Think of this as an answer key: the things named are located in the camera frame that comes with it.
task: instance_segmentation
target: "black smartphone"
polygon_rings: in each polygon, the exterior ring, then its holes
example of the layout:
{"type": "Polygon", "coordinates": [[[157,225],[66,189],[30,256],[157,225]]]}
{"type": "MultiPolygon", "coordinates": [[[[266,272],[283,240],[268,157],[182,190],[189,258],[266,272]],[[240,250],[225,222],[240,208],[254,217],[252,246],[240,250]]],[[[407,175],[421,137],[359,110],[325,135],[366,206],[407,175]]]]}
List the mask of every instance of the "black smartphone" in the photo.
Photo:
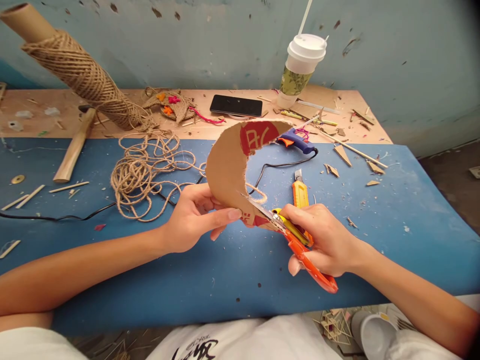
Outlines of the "black smartphone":
{"type": "Polygon", "coordinates": [[[262,116],[262,101],[241,97],[214,95],[211,101],[212,113],[246,115],[259,118],[262,116]]]}

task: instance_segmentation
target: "hammer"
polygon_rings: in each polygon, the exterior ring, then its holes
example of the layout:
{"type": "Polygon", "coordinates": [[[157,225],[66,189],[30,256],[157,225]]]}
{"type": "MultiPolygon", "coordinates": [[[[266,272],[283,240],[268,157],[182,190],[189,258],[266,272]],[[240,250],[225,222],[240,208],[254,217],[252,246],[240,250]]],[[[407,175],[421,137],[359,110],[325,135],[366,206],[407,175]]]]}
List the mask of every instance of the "hammer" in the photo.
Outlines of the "hammer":
{"type": "Polygon", "coordinates": [[[90,133],[90,125],[95,117],[96,110],[91,105],[80,105],[78,110],[86,114],[82,117],[80,128],[72,137],[65,157],[53,178],[55,183],[68,183],[70,181],[77,159],[84,147],[85,139],[90,133]]]}

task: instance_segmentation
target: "white t-shirt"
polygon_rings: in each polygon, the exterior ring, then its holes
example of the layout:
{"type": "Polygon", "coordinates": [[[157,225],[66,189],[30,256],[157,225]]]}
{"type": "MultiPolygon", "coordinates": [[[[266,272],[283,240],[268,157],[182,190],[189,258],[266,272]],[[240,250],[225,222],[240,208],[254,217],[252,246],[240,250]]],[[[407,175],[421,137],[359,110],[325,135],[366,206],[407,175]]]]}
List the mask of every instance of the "white t-shirt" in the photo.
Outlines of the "white t-shirt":
{"type": "MultiPolygon", "coordinates": [[[[457,360],[428,337],[397,333],[386,359],[457,360]]],[[[0,332],[0,360],[86,360],[60,334],[38,327],[0,332]]],[[[147,360],[341,359],[305,315],[190,325],[173,330],[147,360]]]]}

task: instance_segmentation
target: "scissors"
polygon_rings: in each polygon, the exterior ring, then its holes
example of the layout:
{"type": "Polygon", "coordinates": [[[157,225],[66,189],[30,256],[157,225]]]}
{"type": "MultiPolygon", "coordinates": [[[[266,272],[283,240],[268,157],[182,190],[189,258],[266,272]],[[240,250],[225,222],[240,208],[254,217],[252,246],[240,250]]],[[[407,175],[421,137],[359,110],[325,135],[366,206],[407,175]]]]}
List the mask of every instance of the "scissors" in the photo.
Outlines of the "scissors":
{"type": "Polygon", "coordinates": [[[289,220],[279,214],[280,209],[274,209],[273,212],[265,210],[260,204],[247,197],[248,201],[255,206],[277,229],[282,233],[288,241],[288,247],[293,251],[298,261],[305,267],[310,276],[320,285],[326,292],[335,294],[339,287],[335,278],[330,275],[322,274],[315,265],[305,256],[310,250],[303,244],[311,244],[310,240],[289,220]]]}

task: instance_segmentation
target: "black print on shirt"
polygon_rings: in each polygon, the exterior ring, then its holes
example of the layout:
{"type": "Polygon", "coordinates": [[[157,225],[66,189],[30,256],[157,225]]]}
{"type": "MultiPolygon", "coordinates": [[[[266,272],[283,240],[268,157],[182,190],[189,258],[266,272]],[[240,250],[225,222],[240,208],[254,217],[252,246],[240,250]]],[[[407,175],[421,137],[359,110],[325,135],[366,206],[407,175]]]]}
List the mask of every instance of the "black print on shirt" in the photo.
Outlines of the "black print on shirt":
{"type": "Polygon", "coordinates": [[[211,348],[214,348],[219,343],[218,340],[210,339],[210,335],[202,336],[194,341],[192,341],[187,347],[186,350],[189,353],[184,358],[177,359],[177,353],[180,348],[177,348],[171,360],[212,360],[215,359],[214,355],[210,355],[209,351],[211,348]]]}

